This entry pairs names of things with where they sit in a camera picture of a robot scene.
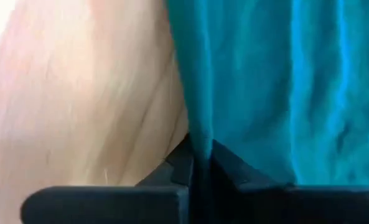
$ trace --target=teal cloth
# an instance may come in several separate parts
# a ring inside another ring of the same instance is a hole
[[[197,158],[369,185],[369,0],[168,0]]]

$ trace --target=teal fabric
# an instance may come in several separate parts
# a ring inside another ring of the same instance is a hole
[[[369,185],[369,0],[168,0],[197,156]]]

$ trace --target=black plastic object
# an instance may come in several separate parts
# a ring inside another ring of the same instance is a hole
[[[189,222],[194,159],[184,140],[135,187],[51,187],[22,205],[24,224]]]
[[[197,166],[186,137],[135,187],[53,187],[23,204],[24,224],[40,223],[369,223],[369,189],[296,187],[271,180],[213,143],[214,213],[203,214]]]
[[[279,184],[218,142],[212,177],[222,223],[369,223],[369,188]]]

